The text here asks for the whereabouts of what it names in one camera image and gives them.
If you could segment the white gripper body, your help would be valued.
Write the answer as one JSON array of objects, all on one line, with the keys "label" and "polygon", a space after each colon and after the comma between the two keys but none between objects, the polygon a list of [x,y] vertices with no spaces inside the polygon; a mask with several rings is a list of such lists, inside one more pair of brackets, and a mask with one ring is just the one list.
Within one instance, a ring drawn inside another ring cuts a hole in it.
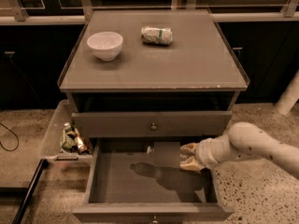
[{"label": "white gripper body", "polygon": [[195,159],[201,168],[212,168],[218,161],[214,158],[211,151],[212,138],[202,140],[197,143],[195,148]]}]

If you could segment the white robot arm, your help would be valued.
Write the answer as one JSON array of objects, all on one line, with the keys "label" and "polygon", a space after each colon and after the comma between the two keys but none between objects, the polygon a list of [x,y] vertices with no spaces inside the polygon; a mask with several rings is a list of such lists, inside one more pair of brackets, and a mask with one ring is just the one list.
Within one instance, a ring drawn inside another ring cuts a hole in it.
[{"label": "white robot arm", "polygon": [[299,148],[278,141],[249,122],[240,121],[223,135],[180,148],[180,168],[200,172],[226,161],[262,157],[299,179]]}]

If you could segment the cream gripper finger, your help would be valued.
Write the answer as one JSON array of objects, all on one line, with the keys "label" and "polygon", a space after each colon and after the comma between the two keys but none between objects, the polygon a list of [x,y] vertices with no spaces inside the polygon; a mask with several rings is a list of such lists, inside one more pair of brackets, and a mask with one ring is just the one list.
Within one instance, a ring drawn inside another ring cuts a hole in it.
[{"label": "cream gripper finger", "polygon": [[194,157],[189,157],[180,162],[180,168],[185,171],[199,172],[205,168],[205,166],[199,163]]},{"label": "cream gripper finger", "polygon": [[181,154],[194,155],[197,149],[196,143],[189,143],[180,147]]}]

